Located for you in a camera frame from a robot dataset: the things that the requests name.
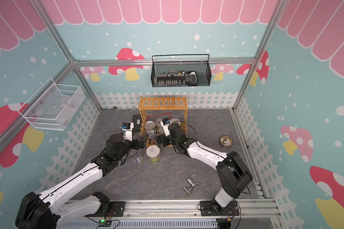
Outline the yellow seed jar white lid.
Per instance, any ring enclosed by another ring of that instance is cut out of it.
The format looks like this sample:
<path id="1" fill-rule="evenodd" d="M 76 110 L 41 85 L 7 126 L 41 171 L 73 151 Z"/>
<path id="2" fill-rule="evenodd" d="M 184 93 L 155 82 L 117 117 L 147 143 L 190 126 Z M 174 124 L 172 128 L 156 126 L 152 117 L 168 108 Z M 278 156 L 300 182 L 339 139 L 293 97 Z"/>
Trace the yellow seed jar white lid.
<path id="1" fill-rule="evenodd" d="M 146 155 L 153 164 L 161 160 L 160 148 L 156 145 L 151 145 L 146 149 Z"/>

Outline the purple-label tin can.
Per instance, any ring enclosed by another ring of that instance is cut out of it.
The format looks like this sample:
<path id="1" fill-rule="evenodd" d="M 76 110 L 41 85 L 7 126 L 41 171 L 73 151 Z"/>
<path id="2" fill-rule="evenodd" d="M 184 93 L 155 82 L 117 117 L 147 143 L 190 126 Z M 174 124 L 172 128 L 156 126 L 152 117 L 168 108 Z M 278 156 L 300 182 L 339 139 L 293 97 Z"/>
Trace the purple-label tin can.
<path id="1" fill-rule="evenodd" d="M 141 164 L 144 160 L 143 154 L 140 150 L 132 150 L 130 152 L 131 160 L 134 164 Z"/>

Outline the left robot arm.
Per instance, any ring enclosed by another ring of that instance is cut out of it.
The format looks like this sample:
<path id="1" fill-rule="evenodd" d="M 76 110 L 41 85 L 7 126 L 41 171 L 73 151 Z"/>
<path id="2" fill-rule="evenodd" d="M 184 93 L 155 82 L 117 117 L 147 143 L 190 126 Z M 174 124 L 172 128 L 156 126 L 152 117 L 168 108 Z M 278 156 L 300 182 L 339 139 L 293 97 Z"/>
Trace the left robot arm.
<path id="1" fill-rule="evenodd" d="M 111 135 L 100 154 L 77 173 L 39 194 L 27 194 L 20 205 L 15 226 L 18 229 L 58 229 L 83 216 L 122 216 L 123 203 L 110 201 L 102 192 L 70 204 L 68 201 L 109 174 L 132 149 L 144 149 L 147 139 L 148 135 L 136 139 L 126 134 Z"/>

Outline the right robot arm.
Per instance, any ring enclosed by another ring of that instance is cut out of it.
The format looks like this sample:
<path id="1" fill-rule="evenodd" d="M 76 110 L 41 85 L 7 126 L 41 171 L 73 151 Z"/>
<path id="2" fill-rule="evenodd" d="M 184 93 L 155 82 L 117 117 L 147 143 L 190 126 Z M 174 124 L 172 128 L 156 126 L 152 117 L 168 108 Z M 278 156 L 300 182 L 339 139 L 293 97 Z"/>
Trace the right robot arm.
<path id="1" fill-rule="evenodd" d="M 194 138 L 187 137 L 182 127 L 174 122 L 162 123 L 164 135 L 160 137 L 161 144 L 166 147 L 172 145 L 178 154 L 197 159 L 216 170 L 221 189 L 211 201 L 201 201 L 202 215 L 220 216 L 234 212 L 232 206 L 253 181 L 253 175 L 240 155 L 232 151 L 223 153 L 204 146 Z"/>

